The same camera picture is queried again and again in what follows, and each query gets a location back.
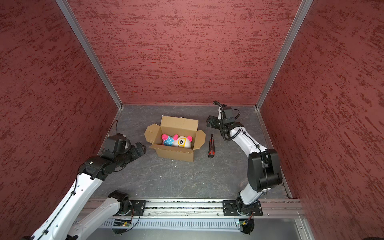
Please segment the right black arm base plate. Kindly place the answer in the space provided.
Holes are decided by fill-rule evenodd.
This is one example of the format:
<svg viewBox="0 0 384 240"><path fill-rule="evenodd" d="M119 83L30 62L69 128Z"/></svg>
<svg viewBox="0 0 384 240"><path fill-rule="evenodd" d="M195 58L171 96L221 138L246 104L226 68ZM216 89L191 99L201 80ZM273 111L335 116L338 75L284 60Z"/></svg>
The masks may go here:
<svg viewBox="0 0 384 240"><path fill-rule="evenodd" d="M260 201L256 200L251 205L244 205L241 199L223 201L224 216L260 217L263 210Z"/></svg>

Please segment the red black utility knife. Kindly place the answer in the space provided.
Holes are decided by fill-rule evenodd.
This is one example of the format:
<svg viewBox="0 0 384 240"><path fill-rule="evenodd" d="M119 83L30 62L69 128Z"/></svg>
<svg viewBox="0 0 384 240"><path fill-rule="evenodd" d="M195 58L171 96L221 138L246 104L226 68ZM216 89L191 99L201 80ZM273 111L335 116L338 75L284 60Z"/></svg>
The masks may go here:
<svg viewBox="0 0 384 240"><path fill-rule="evenodd" d="M210 141L209 141L208 157L209 157L209 159L212 159L214 156L215 156L215 141L214 141L214 135L211 134Z"/></svg>

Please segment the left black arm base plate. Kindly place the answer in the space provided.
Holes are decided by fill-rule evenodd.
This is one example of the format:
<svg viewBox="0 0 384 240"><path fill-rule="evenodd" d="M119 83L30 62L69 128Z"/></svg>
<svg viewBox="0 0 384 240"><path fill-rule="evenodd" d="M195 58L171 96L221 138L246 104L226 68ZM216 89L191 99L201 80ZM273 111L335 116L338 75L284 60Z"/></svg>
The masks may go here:
<svg viewBox="0 0 384 240"><path fill-rule="evenodd" d="M119 216L142 216L146 207L146 200L123 200L118 211Z"/></svg>

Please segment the brown cardboard express box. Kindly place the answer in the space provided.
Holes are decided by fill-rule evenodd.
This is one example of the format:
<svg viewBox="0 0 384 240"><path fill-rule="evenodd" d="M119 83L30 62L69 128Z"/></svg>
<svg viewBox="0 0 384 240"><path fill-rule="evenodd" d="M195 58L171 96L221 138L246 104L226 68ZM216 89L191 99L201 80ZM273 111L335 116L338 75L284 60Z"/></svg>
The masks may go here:
<svg viewBox="0 0 384 240"><path fill-rule="evenodd" d="M193 162L195 151L206 142L206 134L198 125L198 120L162 116L160 125L147 127L145 138L158 157Z"/></svg>

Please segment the white pink blue plush toy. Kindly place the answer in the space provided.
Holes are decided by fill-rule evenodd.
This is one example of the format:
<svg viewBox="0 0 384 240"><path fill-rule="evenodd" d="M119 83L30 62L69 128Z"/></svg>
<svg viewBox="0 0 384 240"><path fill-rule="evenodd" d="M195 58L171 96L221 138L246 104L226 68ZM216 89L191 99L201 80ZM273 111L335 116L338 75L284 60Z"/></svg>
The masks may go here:
<svg viewBox="0 0 384 240"><path fill-rule="evenodd" d="M185 136L169 136L167 134L162 134L161 136L163 143L162 145L169 146L169 147L179 147L179 148L186 148L191 149L192 148L192 140L193 138L191 136L185 137Z"/></svg>

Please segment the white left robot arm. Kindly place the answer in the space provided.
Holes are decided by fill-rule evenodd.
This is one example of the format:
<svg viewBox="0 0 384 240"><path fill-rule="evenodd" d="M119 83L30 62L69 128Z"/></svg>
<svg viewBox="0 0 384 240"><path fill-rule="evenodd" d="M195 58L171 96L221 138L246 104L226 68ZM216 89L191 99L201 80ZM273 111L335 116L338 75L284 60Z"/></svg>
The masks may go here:
<svg viewBox="0 0 384 240"><path fill-rule="evenodd" d="M96 210L75 222L89 198L109 175L121 171L145 153L145 145L140 142L132 145L125 135L117 133L108 137L102 153L88 158L79 167L70 190L51 215L32 235L22 239L83 240L114 215L128 216L129 219L140 216L129 195L116 190Z"/></svg>

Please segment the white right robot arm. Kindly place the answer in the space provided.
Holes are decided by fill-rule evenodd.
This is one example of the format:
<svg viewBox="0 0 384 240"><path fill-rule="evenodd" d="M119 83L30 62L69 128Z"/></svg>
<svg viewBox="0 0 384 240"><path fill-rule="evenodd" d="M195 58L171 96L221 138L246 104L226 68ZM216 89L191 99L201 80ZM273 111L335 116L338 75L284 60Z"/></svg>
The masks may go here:
<svg viewBox="0 0 384 240"><path fill-rule="evenodd" d="M219 107L219 115L209 116L207 127L219 130L225 142L235 142L248 157L248 184L236 199L238 213L246 216L257 207L262 195L282 184L280 158L276 150L264 147L251 137L244 125L237 121L240 114L234 116L231 107L217 101L214 105Z"/></svg>

